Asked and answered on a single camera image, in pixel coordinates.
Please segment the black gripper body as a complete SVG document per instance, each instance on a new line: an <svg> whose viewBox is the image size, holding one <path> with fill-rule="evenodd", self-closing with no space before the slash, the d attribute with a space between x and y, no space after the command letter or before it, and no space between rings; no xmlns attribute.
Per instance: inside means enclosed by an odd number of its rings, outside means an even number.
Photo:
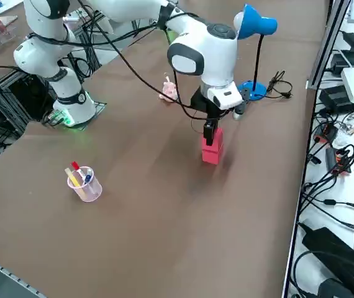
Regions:
<svg viewBox="0 0 354 298"><path fill-rule="evenodd" d="M227 111L220 110L213 102L202 95L200 87L191 97L190 108L206 113L204 120L219 120L227 115Z"/></svg>

